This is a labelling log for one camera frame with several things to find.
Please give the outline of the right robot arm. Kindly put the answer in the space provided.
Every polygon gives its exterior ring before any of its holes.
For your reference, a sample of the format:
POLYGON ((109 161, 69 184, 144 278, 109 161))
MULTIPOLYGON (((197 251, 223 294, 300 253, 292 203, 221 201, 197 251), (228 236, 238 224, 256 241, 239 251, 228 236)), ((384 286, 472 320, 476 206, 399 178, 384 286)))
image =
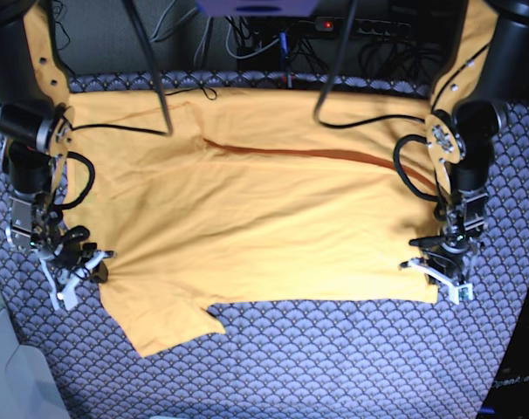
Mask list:
POLYGON ((47 1, 0 1, 0 134, 3 171, 12 187, 8 240, 60 272, 57 288, 74 279, 102 284, 108 279, 104 261, 113 252, 90 242, 84 226, 60 227, 64 211, 92 189, 95 169, 69 149, 74 111, 51 11, 47 1), (57 204, 68 160, 82 163, 88 178, 73 201, 57 204))

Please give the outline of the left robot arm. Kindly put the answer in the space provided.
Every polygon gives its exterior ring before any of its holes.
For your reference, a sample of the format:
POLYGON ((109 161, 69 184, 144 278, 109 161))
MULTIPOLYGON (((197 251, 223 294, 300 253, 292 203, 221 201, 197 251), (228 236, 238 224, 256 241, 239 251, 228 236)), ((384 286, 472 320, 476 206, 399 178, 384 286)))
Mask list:
POLYGON ((468 1, 462 18, 450 62, 433 85, 425 133, 402 137, 393 152, 397 174, 416 197, 436 205, 441 224, 434 236, 410 241, 421 255, 400 266, 446 286, 455 303, 472 298, 469 276, 486 225, 492 139, 505 126, 505 104, 529 67, 529 1, 468 1), (427 148, 436 181, 432 195, 404 172, 400 154, 410 142, 427 148))

